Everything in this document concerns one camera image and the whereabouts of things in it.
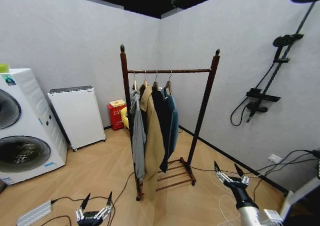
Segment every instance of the red box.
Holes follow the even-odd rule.
[[[124,123],[121,120],[120,110],[126,107],[126,104],[118,107],[113,107],[111,104],[107,104],[109,108],[110,121],[112,124],[112,129],[116,131],[117,129],[124,128]]]

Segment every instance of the washing machine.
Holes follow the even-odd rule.
[[[14,184],[57,169],[67,147],[31,69],[0,73],[0,179]]]

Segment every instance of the wooden clothes rack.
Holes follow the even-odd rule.
[[[168,179],[168,178],[172,178],[172,177],[175,177],[175,176],[179,176],[179,175],[182,175],[182,174],[188,174],[190,176],[190,179],[187,179],[187,180],[184,180],[184,181],[180,181],[180,182],[177,182],[177,183],[173,183],[173,184],[170,184],[170,185],[167,185],[167,186],[164,186],[164,187],[157,188],[157,191],[165,189],[165,188],[168,188],[168,187],[172,187],[172,186],[175,186],[175,185],[179,185],[179,184],[182,184],[182,183],[185,183],[185,182],[191,182],[192,185],[194,186],[197,180],[196,180],[195,176],[192,173],[192,169],[191,169],[190,165],[191,165],[192,157],[193,157],[194,152],[195,152],[196,143],[197,143],[197,140],[198,140],[198,137],[199,137],[201,125],[202,125],[202,122],[203,122],[203,119],[204,119],[204,116],[205,116],[206,107],[207,107],[209,96],[210,96],[210,93],[211,93],[211,88],[212,88],[212,85],[214,83],[215,75],[216,75],[216,72],[217,72],[218,63],[219,63],[219,59],[220,59],[220,56],[219,56],[220,50],[217,49],[217,51],[215,52],[215,56],[212,59],[211,68],[210,69],[185,69],[185,70],[128,70],[127,57],[126,57],[126,54],[125,54],[124,45],[120,46],[120,51],[121,51],[120,58],[121,58],[123,85],[124,85],[125,100],[126,100],[126,106],[127,106],[127,115],[128,115],[128,121],[129,121],[131,149],[132,149],[132,138],[133,138],[133,130],[134,129],[133,129],[132,115],[130,114],[131,99],[130,99],[130,86],[129,86],[129,77],[128,77],[129,73],[146,73],[146,74],[150,74],[150,73],[202,73],[202,72],[209,72],[208,79],[207,79],[206,86],[205,86],[205,90],[204,90],[202,103],[201,103],[201,107],[200,107],[198,120],[196,122],[195,133],[193,135],[193,139],[192,139],[192,143],[191,143],[191,148],[190,148],[188,159],[187,159],[187,161],[185,161],[181,157],[178,160],[174,160],[174,161],[169,161],[168,162],[170,164],[174,163],[174,162],[179,162],[180,165],[168,168],[167,171],[174,170],[176,168],[184,167],[185,168],[185,172],[177,173],[177,174],[171,175],[171,176],[162,177],[162,178],[159,178],[158,181],[165,180],[165,179]],[[138,178],[136,176],[135,165],[133,165],[133,168],[134,168],[135,184],[137,186],[137,197],[136,197],[136,200],[139,201],[144,194],[141,191],[141,186],[140,186],[139,180],[138,180]]]

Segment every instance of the wall outlet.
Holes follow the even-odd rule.
[[[270,157],[268,157],[268,159],[272,162],[275,162],[275,163],[279,163],[281,161],[282,158],[274,155],[274,154],[271,154]]]

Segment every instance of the gray wall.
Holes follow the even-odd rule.
[[[217,48],[221,59],[200,136],[253,169],[274,153],[319,147],[320,5],[315,5],[302,33],[268,91],[282,97],[266,114],[235,128],[230,114],[269,68],[273,40],[293,34],[309,5],[290,0],[210,0],[161,20],[160,65],[209,68]],[[180,124],[195,129],[207,75],[174,75],[173,92]],[[234,117],[239,120],[240,112]],[[270,175],[287,189],[297,189],[316,171],[316,163],[288,166]]]
[[[85,0],[0,2],[0,62],[32,68],[45,94],[93,85],[104,126],[106,104],[125,98],[120,44],[130,68],[158,67],[158,19]]]

